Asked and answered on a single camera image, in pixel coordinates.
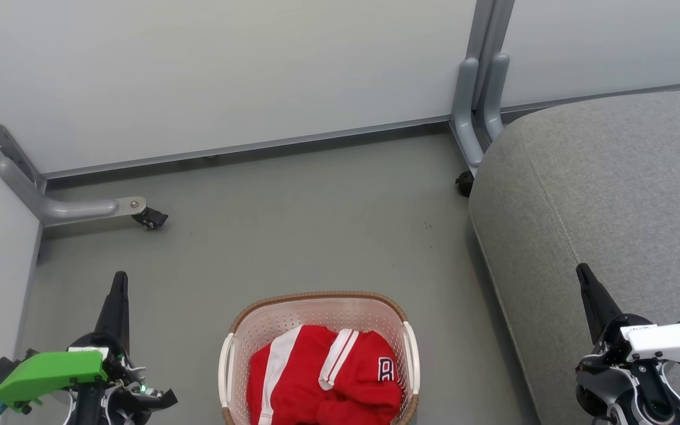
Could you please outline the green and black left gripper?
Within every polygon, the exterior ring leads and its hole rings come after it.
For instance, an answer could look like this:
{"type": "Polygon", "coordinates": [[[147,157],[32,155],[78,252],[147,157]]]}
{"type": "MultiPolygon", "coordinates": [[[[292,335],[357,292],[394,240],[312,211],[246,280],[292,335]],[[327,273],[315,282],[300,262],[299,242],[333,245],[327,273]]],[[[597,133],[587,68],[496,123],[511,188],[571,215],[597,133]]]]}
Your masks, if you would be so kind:
{"type": "Polygon", "coordinates": [[[46,395],[68,395],[65,424],[146,424],[178,403],[173,390],[146,385],[130,360],[129,277],[114,275],[94,332],[65,351],[28,350],[22,360],[0,358],[0,416],[27,415],[46,395]]]}

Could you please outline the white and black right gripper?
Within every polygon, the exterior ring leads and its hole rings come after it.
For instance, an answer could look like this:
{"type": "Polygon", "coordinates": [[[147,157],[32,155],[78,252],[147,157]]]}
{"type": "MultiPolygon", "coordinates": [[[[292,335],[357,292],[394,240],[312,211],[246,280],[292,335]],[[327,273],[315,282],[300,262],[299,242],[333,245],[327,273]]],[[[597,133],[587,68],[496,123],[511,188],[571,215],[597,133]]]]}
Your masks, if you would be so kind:
{"type": "Polygon", "coordinates": [[[591,354],[592,374],[611,368],[631,370],[642,361],[680,364],[680,321],[654,325],[643,317],[623,314],[587,263],[578,264],[576,274],[589,335],[596,344],[591,354]]]}

